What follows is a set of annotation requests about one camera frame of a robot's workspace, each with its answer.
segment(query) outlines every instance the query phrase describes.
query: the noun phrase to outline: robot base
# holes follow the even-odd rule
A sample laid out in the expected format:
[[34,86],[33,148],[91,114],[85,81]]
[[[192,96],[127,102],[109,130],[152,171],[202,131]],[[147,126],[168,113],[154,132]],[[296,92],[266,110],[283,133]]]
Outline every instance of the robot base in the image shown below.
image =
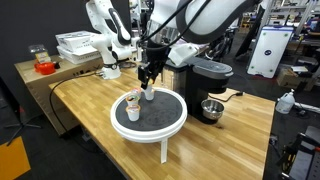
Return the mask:
[[116,69],[103,67],[101,69],[101,75],[103,79],[116,79],[120,77],[121,72],[120,72],[119,66],[117,66]]

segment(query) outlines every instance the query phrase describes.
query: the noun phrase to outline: wooden table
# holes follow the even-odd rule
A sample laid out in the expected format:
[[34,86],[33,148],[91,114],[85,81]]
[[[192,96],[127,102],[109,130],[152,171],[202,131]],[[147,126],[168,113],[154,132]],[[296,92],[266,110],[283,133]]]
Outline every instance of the wooden table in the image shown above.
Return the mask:
[[[115,80],[74,79],[58,86],[55,93],[125,175],[132,179],[262,179],[273,101],[249,94],[234,96],[224,103],[224,115],[215,125],[188,116],[169,139],[168,159],[161,164],[160,143],[131,142],[111,125],[112,104],[140,86],[133,70],[121,71]],[[227,99],[234,92],[228,89],[214,96]]]

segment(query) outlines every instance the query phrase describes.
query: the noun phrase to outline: tripod stand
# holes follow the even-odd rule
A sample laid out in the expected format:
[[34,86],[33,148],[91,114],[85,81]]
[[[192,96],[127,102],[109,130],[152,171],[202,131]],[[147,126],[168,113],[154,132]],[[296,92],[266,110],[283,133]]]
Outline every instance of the tripod stand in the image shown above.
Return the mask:
[[7,146],[9,146],[12,142],[12,140],[17,136],[17,134],[24,128],[24,127],[32,127],[32,128],[42,128],[41,126],[37,126],[37,125],[32,125],[32,124],[28,124],[28,123],[23,123],[21,121],[21,116],[20,116],[20,104],[18,103],[18,101],[15,99],[15,97],[13,96],[13,94],[11,93],[11,91],[9,90],[9,88],[7,87],[7,85],[4,83],[4,81],[2,80],[2,78],[0,77],[0,90],[4,96],[4,99],[6,100],[6,102],[8,103],[8,105],[10,106],[10,108],[13,110],[17,120],[18,120],[18,124],[12,124],[12,125],[8,125],[5,126],[4,128],[13,128],[13,127],[19,127],[19,129],[13,134],[13,136],[10,138],[9,142],[7,143]]

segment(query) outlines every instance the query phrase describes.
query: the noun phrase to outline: wall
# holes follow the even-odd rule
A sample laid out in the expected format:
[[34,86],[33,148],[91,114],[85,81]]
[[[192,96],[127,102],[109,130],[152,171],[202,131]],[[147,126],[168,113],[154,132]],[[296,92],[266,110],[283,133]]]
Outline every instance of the wall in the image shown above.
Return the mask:
[[[127,29],[131,30],[128,0],[114,0]],[[0,76],[29,118],[42,114],[14,64],[31,60],[28,46],[44,44],[58,54],[56,34],[79,30],[95,32],[84,0],[2,0],[0,5]]]

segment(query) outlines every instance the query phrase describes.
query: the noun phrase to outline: cardboard box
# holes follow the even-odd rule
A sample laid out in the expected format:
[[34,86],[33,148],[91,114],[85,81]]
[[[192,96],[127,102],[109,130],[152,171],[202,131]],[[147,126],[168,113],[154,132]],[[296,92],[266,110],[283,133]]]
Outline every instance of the cardboard box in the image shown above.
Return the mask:
[[[57,69],[55,73],[50,75],[41,75],[34,70],[34,60],[26,61],[15,64],[20,76],[26,84],[31,95],[39,104],[43,112],[46,114],[48,120],[53,125],[59,135],[62,135],[65,130],[61,124],[57,121],[53,115],[52,109],[49,103],[49,95],[51,89],[49,84],[59,82],[65,79],[72,78],[74,76],[81,75],[87,72],[94,72],[103,66],[101,58],[88,61],[79,65],[70,63],[69,61],[61,59],[58,55],[51,56],[52,61],[60,62],[60,69]],[[61,117],[61,121],[66,125],[67,130],[77,126],[78,121],[74,120],[70,112],[66,112],[66,106],[57,98],[54,94],[52,97],[52,103],[54,109],[58,112],[58,116]]]
[[78,52],[70,52],[61,46],[57,46],[57,49],[59,54],[63,58],[65,58],[73,64],[81,64],[101,57],[100,52],[98,52],[96,49],[92,47],[82,48],[82,50]]
[[281,69],[277,77],[278,85],[281,87],[287,87],[291,89],[296,89],[301,82],[308,82],[305,91],[311,91],[316,79],[314,78],[301,78],[289,69]]
[[82,48],[91,47],[90,36],[94,34],[88,31],[77,31],[56,35],[59,45],[68,51],[76,52]]

